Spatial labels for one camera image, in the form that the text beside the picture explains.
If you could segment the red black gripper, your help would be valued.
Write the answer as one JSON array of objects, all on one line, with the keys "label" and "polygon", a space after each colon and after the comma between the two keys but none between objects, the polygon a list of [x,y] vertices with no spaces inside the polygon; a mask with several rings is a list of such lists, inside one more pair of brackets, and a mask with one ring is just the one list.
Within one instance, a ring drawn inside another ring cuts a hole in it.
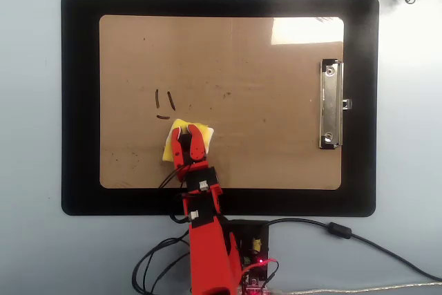
[{"label": "red black gripper", "polygon": [[191,136],[187,164],[184,164],[180,143],[181,128],[174,128],[171,134],[173,163],[177,179],[182,184],[179,193],[210,191],[213,187],[219,187],[215,168],[205,161],[206,148],[202,132],[194,124],[188,125],[187,129]]}]

